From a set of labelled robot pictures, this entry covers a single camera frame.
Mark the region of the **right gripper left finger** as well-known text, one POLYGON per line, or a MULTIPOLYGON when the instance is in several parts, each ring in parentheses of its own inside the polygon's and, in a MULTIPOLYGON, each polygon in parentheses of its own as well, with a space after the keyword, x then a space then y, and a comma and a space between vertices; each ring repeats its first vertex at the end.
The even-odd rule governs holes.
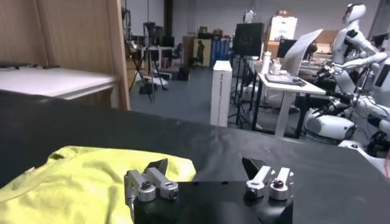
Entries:
POLYGON ((179 185, 165 176, 168 160, 150 162, 143 172, 128 170, 124 175, 125 204, 132 205, 137 199, 148 203, 156 199, 157 194, 170 201, 179 197, 179 185))

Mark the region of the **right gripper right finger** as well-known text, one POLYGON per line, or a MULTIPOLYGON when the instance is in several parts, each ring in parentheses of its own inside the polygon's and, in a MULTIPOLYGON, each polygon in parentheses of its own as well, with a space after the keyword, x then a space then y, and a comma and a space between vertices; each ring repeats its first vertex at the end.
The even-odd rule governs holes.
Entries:
POLYGON ((290 168, 274 170, 263 161, 245 157, 241 161, 248 176, 245 182, 245 197, 248 200, 258 200, 266 193, 271 200, 293 198, 294 173, 290 168))

